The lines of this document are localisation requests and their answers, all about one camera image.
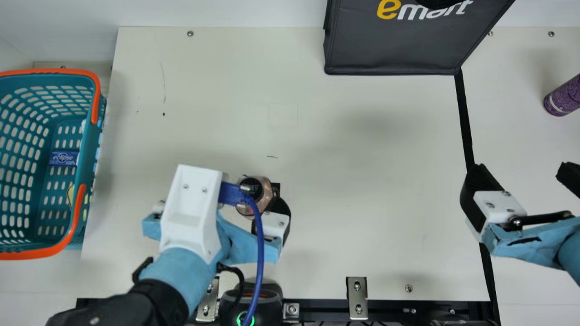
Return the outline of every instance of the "black shopping bag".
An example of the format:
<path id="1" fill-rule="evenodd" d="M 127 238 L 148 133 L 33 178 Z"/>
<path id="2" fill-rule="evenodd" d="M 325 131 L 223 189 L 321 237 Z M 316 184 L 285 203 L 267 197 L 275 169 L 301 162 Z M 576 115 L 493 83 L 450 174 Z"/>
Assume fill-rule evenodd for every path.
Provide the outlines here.
<path id="1" fill-rule="evenodd" d="M 328 0 L 327 74 L 456 74 L 515 0 L 431 10 L 415 0 Z"/>

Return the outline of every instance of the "robotic arm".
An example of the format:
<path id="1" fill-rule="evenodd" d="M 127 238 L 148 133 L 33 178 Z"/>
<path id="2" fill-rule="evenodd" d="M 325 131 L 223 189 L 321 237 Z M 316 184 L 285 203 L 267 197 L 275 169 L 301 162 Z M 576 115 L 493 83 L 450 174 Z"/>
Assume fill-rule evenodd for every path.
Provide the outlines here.
<path id="1" fill-rule="evenodd" d="M 263 263 L 278 261 L 290 211 L 279 197 L 279 184 L 264 177 L 245 177 L 239 184 L 223 179 L 219 171 L 179 165 L 164 207 L 143 220 L 143 234 L 160 241 L 159 258 L 148 258 L 135 271 L 135 284 L 127 294 L 56 314 L 47 326 L 181 326 L 208 290 L 218 263 L 258 262 L 252 302 L 242 320 L 249 325 Z M 252 233 L 223 219 L 219 204 L 253 215 Z M 263 212 L 270 212 L 264 223 Z"/>
<path id="2" fill-rule="evenodd" d="M 562 163 L 556 178 L 580 197 L 580 165 Z M 528 216 L 483 164 L 469 169 L 460 202 L 467 226 L 491 255 L 565 270 L 580 285 L 580 217 L 569 211 Z"/>

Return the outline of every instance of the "teal plastic basket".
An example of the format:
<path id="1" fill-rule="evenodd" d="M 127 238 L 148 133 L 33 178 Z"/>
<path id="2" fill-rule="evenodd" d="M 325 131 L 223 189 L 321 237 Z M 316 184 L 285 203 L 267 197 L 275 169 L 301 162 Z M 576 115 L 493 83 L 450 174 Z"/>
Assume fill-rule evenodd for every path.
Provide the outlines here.
<path id="1" fill-rule="evenodd" d="M 89 71 L 0 73 L 0 259 L 82 243 L 105 106 Z M 49 165 L 54 151 L 78 152 L 77 165 Z"/>

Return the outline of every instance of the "blue cable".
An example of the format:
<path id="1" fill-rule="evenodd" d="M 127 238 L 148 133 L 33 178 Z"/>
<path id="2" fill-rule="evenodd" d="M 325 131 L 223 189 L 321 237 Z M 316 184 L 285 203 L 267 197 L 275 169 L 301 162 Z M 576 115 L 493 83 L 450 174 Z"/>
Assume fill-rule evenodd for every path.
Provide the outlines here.
<path id="1" fill-rule="evenodd" d="M 258 206 L 246 192 L 240 190 L 240 186 L 234 183 L 222 182 L 219 191 L 219 202 L 235 206 L 239 202 L 248 204 L 254 212 L 256 219 L 256 233 L 258 234 L 258 266 L 256 268 L 256 284 L 252 294 L 252 301 L 248 313 L 244 318 L 242 326 L 249 326 L 253 315 L 258 307 L 258 300 L 260 299 L 260 292 L 262 291 L 262 280 L 264 278 L 264 229 L 262 225 L 262 217 Z"/>
<path id="2" fill-rule="evenodd" d="M 256 284 L 254 286 L 254 292 L 252 294 L 252 301 L 250 302 L 250 307 L 248 309 L 248 314 L 244 318 L 244 323 L 242 326 L 249 326 L 252 321 L 253 314 L 256 312 L 258 307 L 258 300 L 260 299 L 260 292 L 262 291 L 262 279 L 264 278 L 264 230 L 262 226 L 262 217 L 260 215 L 260 210 L 258 206 L 250 196 L 245 196 L 244 202 L 248 204 L 252 211 L 254 212 L 254 218 L 256 219 L 256 233 L 258 234 L 258 266 L 256 268 Z"/>

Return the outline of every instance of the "metal bracket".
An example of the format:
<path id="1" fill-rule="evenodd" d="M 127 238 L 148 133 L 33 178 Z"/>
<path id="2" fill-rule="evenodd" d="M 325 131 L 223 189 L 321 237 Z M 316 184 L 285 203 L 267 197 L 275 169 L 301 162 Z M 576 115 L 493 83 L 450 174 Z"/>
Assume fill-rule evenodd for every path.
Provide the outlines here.
<path id="1" fill-rule="evenodd" d="M 349 301 L 349 316 L 351 320 L 367 320 L 367 278 L 347 277 L 346 297 Z"/>
<path id="2" fill-rule="evenodd" d="M 218 313 L 218 293 L 219 293 L 219 278 L 214 278 L 209 284 L 208 289 L 201 297 L 200 305 L 197 306 L 196 321 L 202 323 L 210 323 L 216 320 Z"/>
<path id="3" fill-rule="evenodd" d="M 298 320 L 300 316 L 300 304 L 299 303 L 285 303 L 284 309 L 282 311 L 282 319 L 287 320 Z"/>

